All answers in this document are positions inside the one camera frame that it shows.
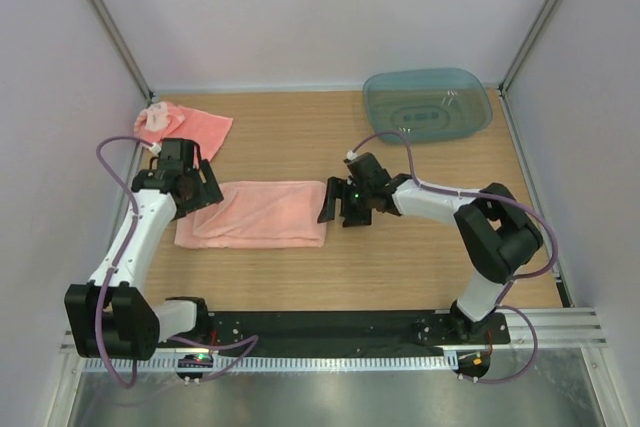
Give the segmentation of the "light pink towel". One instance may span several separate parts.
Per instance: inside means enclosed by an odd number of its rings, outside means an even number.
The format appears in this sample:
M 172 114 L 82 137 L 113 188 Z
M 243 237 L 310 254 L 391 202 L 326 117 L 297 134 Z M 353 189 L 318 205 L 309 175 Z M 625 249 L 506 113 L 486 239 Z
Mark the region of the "light pink towel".
M 174 243 L 187 249 L 284 249 L 324 245 L 317 218 L 326 192 L 319 181 L 239 181 L 223 200 L 177 221 Z

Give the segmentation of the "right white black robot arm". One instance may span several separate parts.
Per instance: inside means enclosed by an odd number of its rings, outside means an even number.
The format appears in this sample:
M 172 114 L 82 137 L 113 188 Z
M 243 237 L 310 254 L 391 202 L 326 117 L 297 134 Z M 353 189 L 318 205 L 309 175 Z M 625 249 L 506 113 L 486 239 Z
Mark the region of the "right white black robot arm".
M 377 211 L 455 226 L 475 272 L 450 307 L 450 329 L 461 342 L 476 341 L 507 284 L 543 246 L 530 214 L 499 183 L 460 191 L 406 173 L 391 176 L 371 153 L 353 154 L 344 163 L 349 175 L 327 179 L 317 222 L 340 216 L 344 228 L 369 226 Z

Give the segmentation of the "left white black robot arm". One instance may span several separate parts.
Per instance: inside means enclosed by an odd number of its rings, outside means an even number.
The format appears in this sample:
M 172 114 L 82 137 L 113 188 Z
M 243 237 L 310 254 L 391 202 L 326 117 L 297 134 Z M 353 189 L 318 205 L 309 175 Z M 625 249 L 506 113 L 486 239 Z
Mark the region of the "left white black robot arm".
M 223 199 L 199 144 L 183 138 L 145 142 L 152 158 L 126 182 L 116 181 L 128 210 L 112 244 L 84 284 L 64 296 L 71 335 L 84 358 L 146 361 L 175 336 L 191 347 L 212 333 L 204 299 L 169 297 L 153 306 L 144 296 L 147 274 L 166 228 Z

